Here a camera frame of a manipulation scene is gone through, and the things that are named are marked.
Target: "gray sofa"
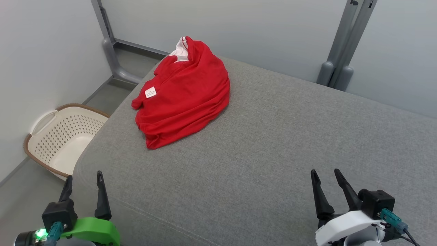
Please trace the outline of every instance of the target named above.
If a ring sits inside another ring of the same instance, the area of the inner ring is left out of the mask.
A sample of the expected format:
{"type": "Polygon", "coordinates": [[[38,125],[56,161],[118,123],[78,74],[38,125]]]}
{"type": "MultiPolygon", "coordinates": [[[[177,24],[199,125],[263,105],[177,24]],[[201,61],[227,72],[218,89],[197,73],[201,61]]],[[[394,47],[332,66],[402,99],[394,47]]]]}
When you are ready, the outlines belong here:
{"type": "Polygon", "coordinates": [[[416,240],[435,245],[437,120],[223,62],[229,106],[202,131],[165,147],[147,150],[135,124],[130,104],[142,84],[126,98],[74,169],[73,198],[87,215],[102,170],[111,221],[125,246],[315,246],[310,171],[317,170],[328,201],[344,213],[333,173],[339,168],[357,192],[394,196],[394,212],[416,240]]]}

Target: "metal leg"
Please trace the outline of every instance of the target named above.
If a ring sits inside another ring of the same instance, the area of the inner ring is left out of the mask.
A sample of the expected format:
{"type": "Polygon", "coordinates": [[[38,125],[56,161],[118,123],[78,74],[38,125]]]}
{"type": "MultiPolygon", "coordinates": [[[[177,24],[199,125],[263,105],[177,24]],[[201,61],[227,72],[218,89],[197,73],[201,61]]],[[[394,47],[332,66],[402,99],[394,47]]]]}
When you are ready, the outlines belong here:
{"type": "Polygon", "coordinates": [[[338,62],[338,67],[341,67],[341,69],[336,69],[334,71],[331,81],[328,84],[329,87],[342,91],[346,90],[350,79],[352,78],[352,74],[354,73],[353,68],[349,67],[350,60],[352,60],[352,56],[357,49],[358,43],[367,23],[369,22],[377,1],[378,0],[364,0],[352,31],[350,32],[343,54],[338,62]]]}
{"type": "Polygon", "coordinates": [[[105,25],[105,21],[102,16],[102,12],[99,6],[99,0],[91,0],[91,3],[93,5],[94,12],[96,13],[97,21],[99,22],[100,28],[102,30],[102,34],[104,37],[102,46],[114,78],[132,82],[134,84],[141,83],[142,82],[141,77],[129,73],[123,67],[121,67],[120,63],[118,62],[117,55],[115,54],[114,47],[112,46],[113,42],[111,41],[111,37],[108,33],[108,29],[110,30],[110,27],[107,27],[105,25]]]}
{"type": "Polygon", "coordinates": [[[101,0],[97,0],[97,2],[99,4],[100,13],[103,17],[104,28],[106,28],[106,31],[108,32],[109,38],[111,39],[111,43],[112,43],[112,45],[114,45],[115,38],[114,38],[114,34],[112,33],[111,24],[109,24],[108,15],[106,14],[106,9],[103,7],[101,0]]]}
{"type": "Polygon", "coordinates": [[[317,77],[317,83],[327,86],[334,69],[338,65],[341,53],[344,49],[344,45],[349,37],[352,22],[354,20],[355,13],[357,11],[358,2],[354,0],[347,0],[344,7],[343,15],[340,20],[340,24],[335,34],[334,41],[332,43],[331,51],[328,55],[328,60],[322,64],[319,76],[317,77]]]}

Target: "clothing label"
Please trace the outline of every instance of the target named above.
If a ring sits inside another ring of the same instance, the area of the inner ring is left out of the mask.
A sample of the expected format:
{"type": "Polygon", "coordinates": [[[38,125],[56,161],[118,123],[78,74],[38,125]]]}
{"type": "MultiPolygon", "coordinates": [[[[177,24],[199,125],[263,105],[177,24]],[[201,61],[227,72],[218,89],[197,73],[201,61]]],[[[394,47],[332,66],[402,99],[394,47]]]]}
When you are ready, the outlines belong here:
{"type": "Polygon", "coordinates": [[[154,95],[156,95],[155,87],[152,86],[150,89],[147,89],[144,93],[146,94],[146,98],[153,97],[154,95]]]}

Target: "basket handle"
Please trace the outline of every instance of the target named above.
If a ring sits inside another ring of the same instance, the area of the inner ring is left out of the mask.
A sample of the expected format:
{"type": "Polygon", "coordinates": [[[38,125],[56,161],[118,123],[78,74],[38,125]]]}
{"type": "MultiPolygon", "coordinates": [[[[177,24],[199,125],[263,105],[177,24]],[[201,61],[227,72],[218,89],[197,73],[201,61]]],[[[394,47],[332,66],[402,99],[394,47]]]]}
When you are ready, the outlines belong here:
{"type": "Polygon", "coordinates": [[[42,130],[44,130],[56,118],[57,112],[58,111],[55,109],[55,110],[49,111],[49,112],[43,114],[41,117],[39,117],[38,120],[36,120],[35,123],[33,124],[32,129],[30,130],[30,134],[32,134],[32,136],[34,136],[34,135],[38,135],[40,132],[42,132],[42,130]],[[53,118],[51,120],[49,120],[49,122],[47,122],[43,127],[41,127],[38,132],[35,132],[36,128],[39,126],[41,121],[47,119],[51,115],[53,115],[53,118]]]}

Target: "white plastic basket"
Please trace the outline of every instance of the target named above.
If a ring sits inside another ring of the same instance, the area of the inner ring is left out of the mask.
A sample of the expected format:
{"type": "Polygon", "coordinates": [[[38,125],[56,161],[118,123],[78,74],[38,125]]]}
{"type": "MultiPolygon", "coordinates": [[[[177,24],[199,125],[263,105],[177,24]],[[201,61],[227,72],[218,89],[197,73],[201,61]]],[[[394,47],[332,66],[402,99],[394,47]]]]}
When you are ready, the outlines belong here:
{"type": "Polygon", "coordinates": [[[109,118],[82,104],[67,104],[45,113],[24,141],[24,151],[35,162],[65,180],[84,149],[109,118]]]}

